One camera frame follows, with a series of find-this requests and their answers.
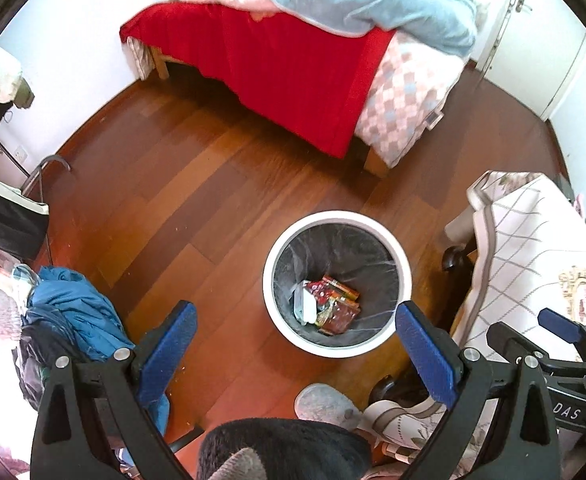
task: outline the metal screw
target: metal screw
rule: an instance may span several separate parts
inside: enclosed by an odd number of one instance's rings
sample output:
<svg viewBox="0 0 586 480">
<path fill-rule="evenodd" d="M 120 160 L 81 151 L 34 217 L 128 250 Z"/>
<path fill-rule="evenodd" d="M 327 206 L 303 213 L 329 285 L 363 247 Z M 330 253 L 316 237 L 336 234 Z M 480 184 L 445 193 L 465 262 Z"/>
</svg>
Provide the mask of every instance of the metal screw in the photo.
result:
<svg viewBox="0 0 586 480">
<path fill-rule="evenodd" d="M 538 366 L 538 360 L 535 359 L 532 355 L 527 355 L 524 358 L 524 364 L 526 364 L 529 368 L 536 368 Z"/>
<path fill-rule="evenodd" d="M 480 352 L 478 352 L 475 348 L 465 348 L 464 357 L 469 361 L 477 361 L 480 359 Z"/>
<path fill-rule="evenodd" d="M 131 350 L 128 348 L 118 348 L 114 353 L 115 361 L 125 361 L 131 355 Z"/>
<path fill-rule="evenodd" d="M 55 366 L 58 368 L 66 368 L 70 362 L 71 360 L 68 358 L 68 356 L 63 355 L 57 358 L 57 361 L 55 361 Z"/>
</svg>

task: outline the blue gripper pad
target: blue gripper pad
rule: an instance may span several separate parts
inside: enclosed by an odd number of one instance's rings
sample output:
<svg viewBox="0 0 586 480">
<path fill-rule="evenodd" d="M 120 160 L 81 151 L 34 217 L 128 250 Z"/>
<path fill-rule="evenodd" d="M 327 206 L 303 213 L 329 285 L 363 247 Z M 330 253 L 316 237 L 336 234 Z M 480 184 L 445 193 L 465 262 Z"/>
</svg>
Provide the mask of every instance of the blue gripper pad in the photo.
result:
<svg viewBox="0 0 586 480">
<path fill-rule="evenodd" d="M 413 301 L 397 306 L 395 332 L 433 399 L 451 409 L 464 371 L 458 357 L 460 348 L 449 334 L 435 328 Z"/>
<path fill-rule="evenodd" d="M 139 371 L 137 401 L 142 406 L 162 396 L 197 329 L 195 306 L 180 301 L 161 325 L 164 333 Z"/>
<path fill-rule="evenodd" d="M 550 308 L 543 308 L 540 311 L 538 314 L 538 324 L 567 343 L 575 344 L 582 337 L 580 325 Z"/>
</svg>

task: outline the black pants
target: black pants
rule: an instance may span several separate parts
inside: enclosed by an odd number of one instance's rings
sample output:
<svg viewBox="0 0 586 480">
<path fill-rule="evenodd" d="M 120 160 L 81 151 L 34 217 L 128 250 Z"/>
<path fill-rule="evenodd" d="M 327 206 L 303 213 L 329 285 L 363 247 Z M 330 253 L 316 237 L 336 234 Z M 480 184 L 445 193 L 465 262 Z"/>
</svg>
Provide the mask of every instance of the black pants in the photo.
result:
<svg viewBox="0 0 586 480">
<path fill-rule="evenodd" d="M 211 431 L 199 451 L 198 480 L 250 447 L 268 480 L 359 480 L 371 468 L 371 447 L 332 424 L 282 418 L 234 420 Z"/>
</svg>

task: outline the red blanket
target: red blanket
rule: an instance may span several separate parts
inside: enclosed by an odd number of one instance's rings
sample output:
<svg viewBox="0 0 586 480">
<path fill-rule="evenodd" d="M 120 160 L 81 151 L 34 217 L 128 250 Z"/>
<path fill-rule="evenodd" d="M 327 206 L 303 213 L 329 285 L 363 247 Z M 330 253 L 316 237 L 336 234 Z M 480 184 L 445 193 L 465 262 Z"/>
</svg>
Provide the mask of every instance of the red blanket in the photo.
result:
<svg viewBox="0 0 586 480">
<path fill-rule="evenodd" d="M 342 157 L 393 31 L 343 38 L 285 14 L 156 4 L 120 31 L 219 79 L 251 110 Z"/>
</svg>

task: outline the white plastic container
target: white plastic container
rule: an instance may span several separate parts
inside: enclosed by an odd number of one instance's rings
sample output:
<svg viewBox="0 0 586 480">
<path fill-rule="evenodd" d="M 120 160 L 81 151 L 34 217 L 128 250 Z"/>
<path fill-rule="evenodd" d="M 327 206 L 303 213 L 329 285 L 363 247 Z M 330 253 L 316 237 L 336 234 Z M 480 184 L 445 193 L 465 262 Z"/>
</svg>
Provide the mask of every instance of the white plastic container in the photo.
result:
<svg viewBox="0 0 586 480">
<path fill-rule="evenodd" d="M 363 272 L 358 276 L 360 248 Z M 331 275 L 361 293 L 361 314 L 345 334 L 321 335 L 295 320 L 288 300 L 291 286 L 302 279 L 321 279 L 324 272 L 334 272 L 331 266 L 340 265 L 345 274 Z M 284 337 L 311 354 L 343 358 L 371 351 L 395 332 L 395 307 L 411 298 L 411 270 L 400 243 L 384 226 L 358 213 L 324 211 L 302 218 L 280 235 L 266 259 L 262 286 L 269 315 Z"/>
</svg>

